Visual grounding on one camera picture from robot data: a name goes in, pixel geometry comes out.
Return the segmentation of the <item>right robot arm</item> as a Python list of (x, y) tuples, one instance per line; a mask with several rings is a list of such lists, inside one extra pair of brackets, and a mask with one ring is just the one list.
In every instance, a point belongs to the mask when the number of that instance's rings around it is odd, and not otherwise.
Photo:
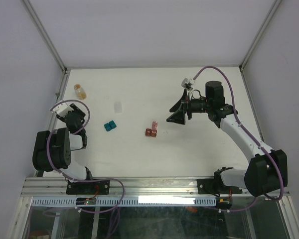
[(238, 112), (225, 102), (224, 89), (219, 81), (205, 84), (205, 95), (198, 99), (191, 96), (194, 81), (184, 79), (180, 100), (169, 110), (167, 122), (184, 125), (194, 113), (206, 113), (210, 121), (222, 129), (245, 155), (249, 165), (246, 170), (222, 167), (214, 172), (213, 190), (224, 193), (230, 187), (247, 189), (252, 196), (267, 195), (284, 190), (288, 185), (287, 155), (281, 149), (273, 150), (238, 122)]

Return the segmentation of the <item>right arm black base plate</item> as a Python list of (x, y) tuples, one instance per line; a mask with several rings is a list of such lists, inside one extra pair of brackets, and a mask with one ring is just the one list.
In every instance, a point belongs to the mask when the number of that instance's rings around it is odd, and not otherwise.
[(225, 186), (214, 178), (197, 179), (197, 190), (199, 195), (211, 194), (220, 197), (221, 194), (242, 194), (242, 189), (235, 186)]

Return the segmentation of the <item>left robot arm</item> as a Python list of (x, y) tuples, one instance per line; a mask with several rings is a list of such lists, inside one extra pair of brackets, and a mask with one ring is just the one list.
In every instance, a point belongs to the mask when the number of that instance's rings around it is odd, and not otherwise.
[(94, 189), (91, 171), (72, 159), (71, 152), (85, 149), (88, 144), (85, 125), (86, 114), (74, 103), (57, 103), (51, 111), (65, 127), (55, 131), (37, 133), (32, 164), (38, 171), (56, 171), (71, 181), (77, 181), (77, 188), (83, 193)]

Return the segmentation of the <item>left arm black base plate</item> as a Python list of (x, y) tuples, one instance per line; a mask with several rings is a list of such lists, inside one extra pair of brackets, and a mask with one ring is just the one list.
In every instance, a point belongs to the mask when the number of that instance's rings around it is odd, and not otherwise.
[(68, 181), (67, 195), (108, 195), (110, 180), (98, 180), (97, 182)]

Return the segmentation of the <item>red pill box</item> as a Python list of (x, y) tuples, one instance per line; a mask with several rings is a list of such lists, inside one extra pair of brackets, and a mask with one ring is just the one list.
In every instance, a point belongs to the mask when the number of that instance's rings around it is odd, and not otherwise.
[(156, 137), (157, 136), (157, 127), (158, 127), (158, 122), (153, 121), (151, 128), (146, 128), (145, 130), (145, 136), (147, 137)]

